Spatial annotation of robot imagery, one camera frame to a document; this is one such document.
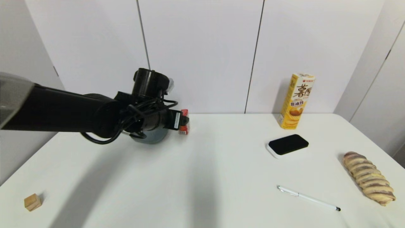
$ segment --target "gray wall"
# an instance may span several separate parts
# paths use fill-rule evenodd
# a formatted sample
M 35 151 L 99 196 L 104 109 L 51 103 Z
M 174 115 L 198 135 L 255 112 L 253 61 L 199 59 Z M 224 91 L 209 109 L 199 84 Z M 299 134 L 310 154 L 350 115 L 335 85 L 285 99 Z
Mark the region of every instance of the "gray wall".
M 0 71 L 64 89 L 22 0 L 0 0 Z M 0 131 L 0 185 L 54 132 Z
M 400 149 L 405 142 L 404 21 L 405 2 L 386 0 L 335 109 L 390 156 L 397 154 L 398 162 L 405 157 Z

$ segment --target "braided bread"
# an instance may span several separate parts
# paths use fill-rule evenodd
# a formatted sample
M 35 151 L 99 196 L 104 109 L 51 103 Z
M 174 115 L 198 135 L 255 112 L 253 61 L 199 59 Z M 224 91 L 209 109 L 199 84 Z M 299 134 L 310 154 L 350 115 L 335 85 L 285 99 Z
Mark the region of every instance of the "braided bread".
M 347 152 L 343 157 L 343 164 L 368 198 L 382 206 L 396 200 L 390 183 L 366 157 L 356 152 Z

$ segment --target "white pen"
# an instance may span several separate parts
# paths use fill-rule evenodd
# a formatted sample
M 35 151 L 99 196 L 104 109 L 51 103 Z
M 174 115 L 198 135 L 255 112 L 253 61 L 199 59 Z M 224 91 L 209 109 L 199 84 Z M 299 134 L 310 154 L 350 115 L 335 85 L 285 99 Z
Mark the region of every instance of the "white pen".
M 277 188 L 278 188 L 280 191 L 285 192 L 285 193 L 288 193 L 288 194 L 293 195 L 293 196 L 295 196 L 295 197 L 302 197 L 302 198 L 305 198 L 305 199 L 307 199 L 307 200 L 316 202 L 316 203 L 318 203 L 318 204 L 322 204 L 322 205 L 324 205 L 324 206 L 327 206 L 327 207 L 329 207 L 329 208 L 331 208 L 331 209 L 333 209 L 333 210 L 341 211 L 340 207 L 338 207 L 338 206 L 335 206 L 335 205 L 332 205 L 332 204 L 329 204 L 329 203 L 325 203 L 325 202 L 323 202 L 323 201 L 321 201 L 321 200 L 314 199 L 314 198 L 312 198 L 312 197 L 310 197 L 310 196 L 307 196 L 307 195 L 304 195 L 304 194 L 302 194 L 302 193 L 293 191 L 293 190 L 291 190 L 291 189 L 282 187 L 282 186 L 280 186 L 280 185 L 277 185 Z

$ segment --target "wooden block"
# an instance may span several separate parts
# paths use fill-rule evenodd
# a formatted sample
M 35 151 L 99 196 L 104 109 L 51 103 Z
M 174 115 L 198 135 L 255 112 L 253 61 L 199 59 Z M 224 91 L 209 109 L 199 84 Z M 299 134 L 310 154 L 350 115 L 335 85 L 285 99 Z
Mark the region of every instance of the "wooden block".
M 24 206 L 27 210 L 33 211 L 42 205 L 41 199 L 37 194 L 32 194 L 24 199 Z

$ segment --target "white tabletop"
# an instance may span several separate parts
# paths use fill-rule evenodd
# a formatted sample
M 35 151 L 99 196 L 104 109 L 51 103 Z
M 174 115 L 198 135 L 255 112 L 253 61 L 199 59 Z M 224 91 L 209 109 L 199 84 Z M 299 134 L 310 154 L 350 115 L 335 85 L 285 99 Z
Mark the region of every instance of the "white tabletop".
M 190 124 L 189 135 L 173 131 L 155 145 L 58 133 L 0 187 L 0 227 L 404 227 L 405 170 L 337 115 L 305 114 L 297 130 L 271 114 L 193 114 Z M 265 149 L 294 133 L 306 151 L 277 160 Z M 383 207 L 362 194 L 340 162 L 348 151 L 381 170 L 396 201 Z M 33 193 L 43 205 L 28 212 Z

